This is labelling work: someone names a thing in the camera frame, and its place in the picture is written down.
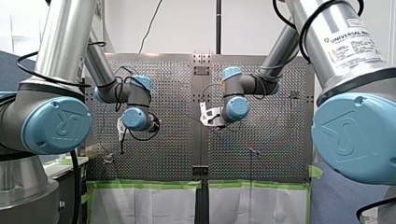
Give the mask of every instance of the white wall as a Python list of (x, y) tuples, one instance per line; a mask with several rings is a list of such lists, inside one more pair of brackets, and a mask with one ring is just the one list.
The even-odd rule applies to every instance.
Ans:
[[(159, 0), (105, 0), (106, 28), (116, 52), (138, 52)], [(222, 53), (268, 54), (283, 23), (270, 0), (223, 0)], [(362, 18), (385, 58), (392, 0), (366, 0)], [(279, 4), (286, 17), (289, 13)], [(143, 52), (208, 53), (216, 47), (215, 0), (163, 0)]]
[[(44, 0), (0, 0), (0, 50), (20, 56), (38, 51), (48, 11)], [(98, 17), (92, 27), (103, 38)]]

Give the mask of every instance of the blue joint cap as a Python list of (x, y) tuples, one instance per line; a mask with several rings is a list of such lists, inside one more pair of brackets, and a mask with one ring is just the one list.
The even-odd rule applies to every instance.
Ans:
[(336, 95), (314, 116), (318, 153), (336, 172), (365, 184), (396, 184), (396, 103), (360, 92)]
[(122, 114), (122, 123), (125, 128), (132, 131), (144, 131), (147, 118), (143, 110), (137, 107), (130, 107)]
[(227, 80), (230, 77), (242, 75), (242, 69), (240, 67), (236, 67), (236, 66), (228, 67), (223, 70), (222, 75), (223, 75), (223, 79)]
[[(138, 80), (139, 82), (141, 82), (143, 84), (143, 86), (146, 87), (146, 89), (148, 89), (149, 91), (151, 91), (152, 89), (152, 83), (151, 83), (151, 78), (150, 77), (145, 77), (145, 76), (133, 76), (133, 78), (135, 78), (136, 80)], [(140, 85), (139, 83), (137, 83), (136, 81), (134, 81), (133, 79), (131, 79), (131, 83), (133, 83), (134, 85), (141, 87), (142, 85)]]
[(238, 121), (243, 119), (250, 109), (248, 99), (242, 96), (235, 96), (226, 105), (226, 114), (229, 119)]
[(35, 154), (63, 154), (80, 145), (91, 126), (87, 106), (72, 97), (57, 97), (29, 114), (21, 129), (21, 139), (26, 149)]
[(95, 87), (95, 90), (93, 91), (93, 95), (95, 96), (95, 99), (96, 99), (97, 101), (99, 101), (100, 103), (102, 103), (102, 104), (105, 104), (105, 103), (106, 103), (106, 102), (102, 99), (102, 97), (100, 97), (99, 89), (98, 89), (97, 87)]

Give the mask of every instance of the universal robots logo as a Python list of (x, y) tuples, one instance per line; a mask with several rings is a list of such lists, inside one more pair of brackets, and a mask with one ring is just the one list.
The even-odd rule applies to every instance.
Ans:
[(57, 139), (64, 141), (78, 141), (79, 128), (84, 120), (84, 116), (71, 111), (62, 110), (59, 113), (60, 124), (56, 129)]

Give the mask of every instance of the pegboard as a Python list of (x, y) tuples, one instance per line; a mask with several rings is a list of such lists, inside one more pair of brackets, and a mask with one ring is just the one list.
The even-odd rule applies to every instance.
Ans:
[[(239, 66), (243, 73), (252, 74), (262, 64), (241, 61), (233, 58), (230, 62), (226, 56), (213, 58), (212, 82), (219, 83), (222, 70), (229, 66)], [(241, 123), (226, 133), (209, 132), (209, 178), (282, 182), (307, 179), (312, 148), (309, 130), (313, 75), (303, 60), (295, 60), (285, 68), (277, 94), (262, 100), (247, 96), (250, 112)], [(212, 88), (214, 106), (223, 104), (222, 95), (219, 86)]]
[[(265, 57), (212, 56), (205, 63), (197, 57), (204, 56), (107, 55), (113, 71), (127, 65), (152, 78), (150, 110), (161, 120), (161, 130), (148, 142), (137, 142), (127, 136), (125, 153), (121, 155), (116, 124), (125, 107), (116, 113), (114, 105), (96, 102), (92, 90), (87, 90), (86, 103), (94, 119), (86, 146), (91, 159), (88, 178), (191, 180), (192, 166), (207, 165), (212, 179), (304, 182), (312, 151), (309, 137), (314, 92), (312, 69), (304, 60), (296, 59), (286, 68), (277, 95), (261, 101), (249, 96), (251, 110), (247, 118), (241, 124), (217, 131), (198, 122), (197, 108), (202, 98), (197, 94), (206, 83), (219, 83), (223, 68), (237, 65), (245, 73), (254, 72)], [(209, 75), (196, 76), (197, 65), (208, 66)], [(124, 71), (116, 74), (127, 75)], [(291, 91), (298, 92), (299, 99), (290, 99)], [(208, 107), (222, 105), (221, 89), (216, 86), (208, 89), (206, 101)], [(260, 157), (251, 160), (250, 149), (260, 151)]]

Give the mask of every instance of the universal robots arm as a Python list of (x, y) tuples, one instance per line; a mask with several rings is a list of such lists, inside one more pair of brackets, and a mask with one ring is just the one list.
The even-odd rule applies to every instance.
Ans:
[[(38, 54), (18, 60), (18, 66), (33, 76), (16, 92), (0, 92), (0, 216), (6, 224), (58, 223), (59, 185), (47, 178), (35, 155), (66, 152), (75, 169), (72, 223), (78, 223), (80, 176), (74, 149), (92, 127), (80, 89), (90, 86), (78, 83), (84, 61), (98, 100), (128, 104), (122, 115), (127, 129), (159, 130), (158, 119), (149, 113), (150, 78), (129, 76), (120, 83), (96, 45), (91, 32), (95, 4), (96, 0), (52, 0)], [(36, 54), (35, 70), (30, 71), (21, 61)]]
[(123, 83), (116, 80), (91, 31), (94, 7), (94, 0), (52, 1), (34, 76), (20, 84), (14, 102), (0, 107), (4, 152), (62, 154), (84, 141), (92, 126), (78, 88), (87, 85), (76, 83), (84, 61), (96, 85), (96, 98), (107, 104), (128, 105), (122, 116), (127, 129), (158, 129), (158, 120), (148, 112), (150, 78), (130, 76)]
[(238, 67), (223, 71), (224, 106), (206, 111), (201, 103), (202, 123), (221, 127), (243, 119), (245, 95), (276, 93), (282, 68), (300, 48), (323, 89), (312, 126), (323, 160), (361, 183), (396, 184), (396, 67), (384, 61), (359, 18), (363, 1), (359, 10), (343, 0), (284, 2), (294, 24), (282, 18), (288, 25), (254, 77)]

